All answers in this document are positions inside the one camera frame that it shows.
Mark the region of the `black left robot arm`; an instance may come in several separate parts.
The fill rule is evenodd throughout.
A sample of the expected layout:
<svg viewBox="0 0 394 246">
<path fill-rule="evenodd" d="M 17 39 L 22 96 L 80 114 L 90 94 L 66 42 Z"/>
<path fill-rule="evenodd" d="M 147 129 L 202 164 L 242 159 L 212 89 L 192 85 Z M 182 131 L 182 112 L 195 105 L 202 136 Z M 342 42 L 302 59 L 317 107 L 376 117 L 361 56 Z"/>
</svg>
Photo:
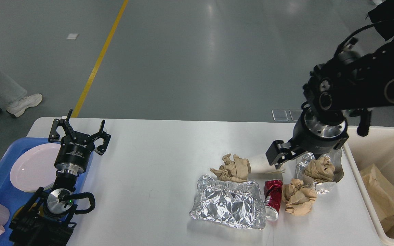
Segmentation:
<svg viewBox="0 0 394 246">
<path fill-rule="evenodd" d="M 76 182 L 88 169 L 91 154 L 106 152 L 111 135 L 104 129 L 105 120 L 92 135 L 75 131 L 70 125 L 72 112 L 53 120 L 48 141 L 60 144 L 56 179 L 49 191 L 39 187 L 13 216 L 9 240 L 15 246 L 65 246 L 77 225 L 73 216 L 90 213 L 96 206 L 92 193 L 76 193 Z"/>
</svg>

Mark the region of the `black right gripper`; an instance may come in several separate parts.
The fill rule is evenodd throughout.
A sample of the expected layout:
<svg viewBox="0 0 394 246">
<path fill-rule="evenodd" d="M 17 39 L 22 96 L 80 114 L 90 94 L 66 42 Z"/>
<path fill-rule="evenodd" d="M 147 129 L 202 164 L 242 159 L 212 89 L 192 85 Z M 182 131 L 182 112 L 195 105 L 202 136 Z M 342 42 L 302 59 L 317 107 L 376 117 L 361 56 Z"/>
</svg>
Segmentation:
<svg viewBox="0 0 394 246">
<path fill-rule="evenodd" d="M 273 141 L 265 156 L 270 166 L 280 169 L 285 162 L 306 152 L 320 156 L 338 150 L 349 138 L 347 127 L 347 120 L 338 125 L 323 124 L 311 108 L 305 108 L 294 126 L 291 141 Z"/>
</svg>

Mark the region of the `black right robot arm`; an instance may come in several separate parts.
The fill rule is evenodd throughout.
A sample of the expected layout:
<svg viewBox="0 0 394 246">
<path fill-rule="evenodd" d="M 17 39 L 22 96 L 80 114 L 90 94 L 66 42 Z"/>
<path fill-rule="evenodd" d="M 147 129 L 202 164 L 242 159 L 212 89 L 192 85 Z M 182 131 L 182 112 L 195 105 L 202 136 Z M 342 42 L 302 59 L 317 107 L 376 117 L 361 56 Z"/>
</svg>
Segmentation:
<svg viewBox="0 0 394 246">
<path fill-rule="evenodd" d="M 393 28 L 392 39 L 374 53 L 360 56 L 352 50 L 355 36 L 370 27 Z M 340 149 L 349 138 L 349 117 L 360 118 L 357 134 L 367 136 L 372 109 L 394 106 L 394 19 L 350 34 L 329 61 L 314 67 L 302 89 L 306 101 L 292 138 L 273 141 L 265 154 L 275 169 L 307 152 L 320 157 Z"/>
</svg>

